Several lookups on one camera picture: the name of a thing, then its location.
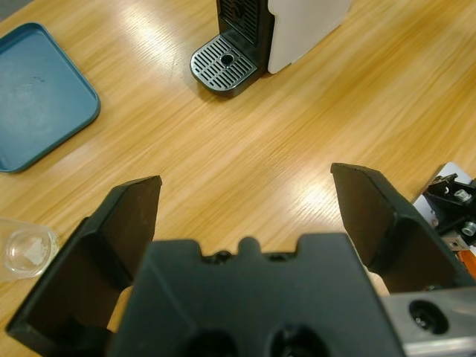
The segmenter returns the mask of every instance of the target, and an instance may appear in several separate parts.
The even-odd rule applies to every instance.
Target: wooden table
[[[269,251],[341,231],[335,161],[381,170],[409,199],[441,163],[476,176],[472,0],[355,0],[318,47],[233,100],[189,70],[217,34],[214,0],[35,0],[0,35],[29,21],[102,103],[40,162],[0,175],[0,216],[50,226],[62,242],[113,186],[148,175],[164,181],[155,238],[194,238],[206,254],[245,235]],[[2,330],[33,284],[0,285]],[[2,332],[0,356],[34,354]]]

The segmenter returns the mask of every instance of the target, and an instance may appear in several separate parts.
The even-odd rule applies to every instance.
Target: clear plastic cup
[[[0,248],[0,281],[24,279],[43,273],[58,252],[58,239],[50,228],[0,218]]]

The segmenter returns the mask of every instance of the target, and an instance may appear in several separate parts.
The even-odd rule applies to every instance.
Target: drip tray grate
[[[257,67],[218,35],[192,56],[193,75],[212,91],[227,92],[250,77]]]

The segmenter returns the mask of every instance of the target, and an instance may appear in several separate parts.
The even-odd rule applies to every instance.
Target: teal plastic tray
[[[42,25],[0,39],[0,172],[29,167],[99,111],[96,91]]]

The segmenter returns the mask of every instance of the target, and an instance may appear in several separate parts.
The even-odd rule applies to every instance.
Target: coffee machine
[[[296,62],[336,29],[351,0],[217,0],[219,35],[190,61],[215,94],[234,97]]]

